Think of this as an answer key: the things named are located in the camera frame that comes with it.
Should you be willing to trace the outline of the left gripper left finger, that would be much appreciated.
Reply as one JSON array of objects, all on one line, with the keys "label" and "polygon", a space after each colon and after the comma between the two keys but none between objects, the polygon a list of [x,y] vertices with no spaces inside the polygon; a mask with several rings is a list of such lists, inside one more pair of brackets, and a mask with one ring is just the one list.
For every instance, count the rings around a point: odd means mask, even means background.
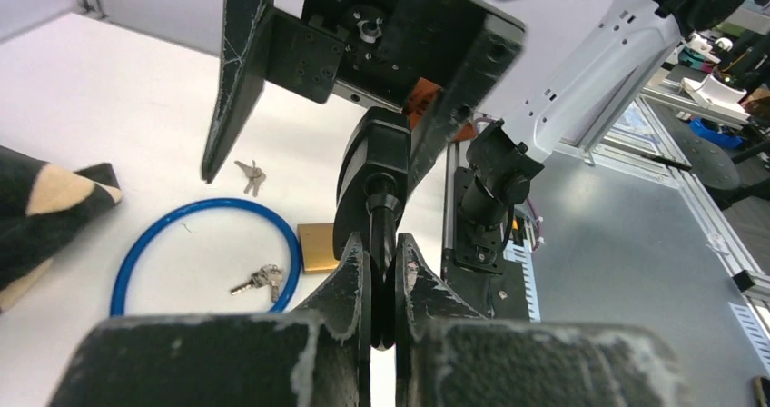
[{"label": "left gripper left finger", "polygon": [[357,233],[287,313],[114,317],[77,347],[53,406],[367,406],[370,262]]}]

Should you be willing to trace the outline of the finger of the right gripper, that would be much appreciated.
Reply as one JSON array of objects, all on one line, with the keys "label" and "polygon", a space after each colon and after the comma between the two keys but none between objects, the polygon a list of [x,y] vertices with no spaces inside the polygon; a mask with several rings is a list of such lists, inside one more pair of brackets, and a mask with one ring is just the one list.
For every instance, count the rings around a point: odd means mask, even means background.
[{"label": "finger of the right gripper", "polygon": [[234,147],[266,80],[274,0],[223,0],[218,94],[201,164],[212,183]]},{"label": "finger of the right gripper", "polygon": [[420,121],[411,146],[408,185],[414,190],[503,74],[526,35],[517,18],[481,0],[406,0],[406,60],[419,77],[443,88]]}]

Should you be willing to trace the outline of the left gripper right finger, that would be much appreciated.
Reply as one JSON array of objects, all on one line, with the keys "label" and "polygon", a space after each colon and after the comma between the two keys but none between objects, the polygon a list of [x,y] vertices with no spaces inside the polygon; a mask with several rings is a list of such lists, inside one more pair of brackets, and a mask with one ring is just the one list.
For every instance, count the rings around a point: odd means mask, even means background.
[{"label": "left gripper right finger", "polygon": [[399,406],[688,406],[679,362],[647,329],[488,319],[426,264],[394,261]]}]

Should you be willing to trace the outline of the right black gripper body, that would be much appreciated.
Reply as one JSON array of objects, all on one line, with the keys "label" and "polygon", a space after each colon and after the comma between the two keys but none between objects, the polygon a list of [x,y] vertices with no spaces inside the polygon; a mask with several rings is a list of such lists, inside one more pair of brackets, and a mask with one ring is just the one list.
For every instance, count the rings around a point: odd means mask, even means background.
[{"label": "right black gripper body", "polygon": [[448,94],[466,79],[487,22],[477,0],[302,0],[299,15],[272,11],[264,73],[318,104],[345,84],[351,101],[402,108],[426,84]]}]

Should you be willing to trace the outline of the large brass padlock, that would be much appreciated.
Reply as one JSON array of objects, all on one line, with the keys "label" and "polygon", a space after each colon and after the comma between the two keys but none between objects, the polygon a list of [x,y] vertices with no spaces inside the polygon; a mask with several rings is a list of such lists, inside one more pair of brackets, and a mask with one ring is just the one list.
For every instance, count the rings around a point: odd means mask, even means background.
[{"label": "large brass padlock", "polygon": [[297,226],[303,272],[332,273],[339,265],[334,256],[332,223],[301,223]]}]

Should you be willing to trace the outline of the black padlock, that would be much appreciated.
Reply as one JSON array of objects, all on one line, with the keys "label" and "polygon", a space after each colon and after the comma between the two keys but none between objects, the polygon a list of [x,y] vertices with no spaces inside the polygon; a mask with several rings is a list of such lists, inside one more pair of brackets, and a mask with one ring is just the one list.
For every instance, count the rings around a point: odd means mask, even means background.
[{"label": "black padlock", "polygon": [[395,343],[394,270],[397,229],[408,197],[411,131],[408,117],[382,107],[362,116],[350,137],[336,190],[332,248],[340,259],[352,233],[370,255],[371,345]]}]

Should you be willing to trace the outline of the blue cable lock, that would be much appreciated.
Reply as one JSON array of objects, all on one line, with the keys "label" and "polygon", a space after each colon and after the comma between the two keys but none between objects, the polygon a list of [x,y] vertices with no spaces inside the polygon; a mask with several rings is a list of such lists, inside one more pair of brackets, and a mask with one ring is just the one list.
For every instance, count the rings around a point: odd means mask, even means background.
[{"label": "blue cable lock", "polygon": [[[284,271],[277,303],[269,287],[230,295],[266,264]],[[239,198],[188,203],[150,225],[131,246],[108,313],[282,313],[298,290],[301,265],[298,237],[271,208]]]}]

